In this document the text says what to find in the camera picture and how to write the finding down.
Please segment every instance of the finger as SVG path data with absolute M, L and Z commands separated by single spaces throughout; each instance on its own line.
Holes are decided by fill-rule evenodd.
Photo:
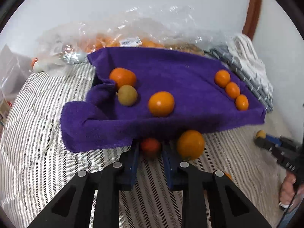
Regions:
M 294 174 L 290 173 L 289 171 L 286 172 L 286 177 L 285 180 L 287 182 L 295 183 L 296 182 L 296 177 Z
M 290 182 L 283 182 L 282 184 L 282 191 L 288 193 L 288 195 L 293 196 L 295 194 L 293 185 Z
M 280 195 L 280 202 L 283 203 L 284 205 L 288 205 L 292 201 L 292 197 L 289 196 L 286 192 L 282 192 Z

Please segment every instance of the barcode sticker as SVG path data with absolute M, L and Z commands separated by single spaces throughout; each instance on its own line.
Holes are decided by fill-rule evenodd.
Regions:
M 121 47 L 136 47 L 142 45 L 139 37 L 136 38 L 127 38 L 122 41 L 119 41 Z

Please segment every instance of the clear plastic wrap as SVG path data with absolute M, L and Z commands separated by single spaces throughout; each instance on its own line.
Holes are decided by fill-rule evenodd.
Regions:
M 66 47 L 80 56 L 104 47 L 121 46 L 157 47 L 204 55 L 203 50 L 226 44 L 229 35 L 200 28 L 195 24 L 192 11 L 188 6 L 135 7 L 103 21 L 61 25 L 44 32 L 38 39 L 37 57 L 39 61 L 57 57 L 68 65 L 80 61 L 72 62 L 64 52 Z
M 11 52 L 7 45 L 0 53 L 0 102 L 9 102 L 17 97 L 23 84 L 30 76 L 31 59 Z

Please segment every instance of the folded cloth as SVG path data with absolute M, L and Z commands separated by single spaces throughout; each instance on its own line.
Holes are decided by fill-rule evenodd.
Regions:
M 262 87 L 268 99 L 272 101 L 273 86 L 267 78 L 266 67 L 258 58 L 250 38 L 241 33 L 237 34 L 228 42 L 228 49 L 234 59 L 239 62 L 240 68 Z
M 272 104 L 272 96 L 267 95 L 262 86 L 257 84 L 246 71 L 241 67 L 239 61 L 235 59 L 231 53 L 227 45 L 219 45 L 206 51 L 206 54 L 222 61 L 223 63 L 228 65 L 228 68 L 234 72 L 242 81 L 245 82 L 248 89 L 253 93 L 253 95 L 260 101 L 267 112 L 271 112 L 273 110 Z
M 103 48 L 88 59 L 100 80 L 84 102 L 68 102 L 60 124 L 63 142 L 71 152 L 129 146 L 134 138 L 172 139 L 186 129 L 202 133 L 222 131 L 246 124 L 262 124 L 264 107 L 244 82 L 231 74 L 249 109 L 239 111 L 234 100 L 214 83 L 223 68 L 218 60 L 184 52 L 156 48 Z M 138 101 L 131 107 L 119 104 L 115 83 L 108 79 L 116 67 L 137 76 Z M 149 112 L 148 100 L 156 92 L 168 91 L 175 99 L 174 111 L 166 118 Z

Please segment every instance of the gray striped cloth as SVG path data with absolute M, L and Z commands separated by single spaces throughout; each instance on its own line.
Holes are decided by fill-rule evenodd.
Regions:
M 94 67 L 87 62 L 75 66 L 69 77 L 33 73 L 16 98 L 0 141 L 0 205 L 17 228 L 27 227 L 79 170 L 102 170 L 128 149 L 74 154 L 64 147 L 59 122 L 62 107 L 68 101 L 85 99 L 94 74 Z M 276 114 L 271 115 L 264 126 L 205 134 L 205 151 L 192 164 L 207 172 L 221 169 L 230 173 L 234 183 L 275 226 L 282 215 L 278 194 L 284 170 L 253 144 L 260 128 L 273 135 L 288 131 L 278 129 L 281 123 L 275 121 Z M 133 190 L 120 192 L 120 227 L 180 227 L 181 221 L 182 193 L 168 190 L 162 159 L 140 158 Z

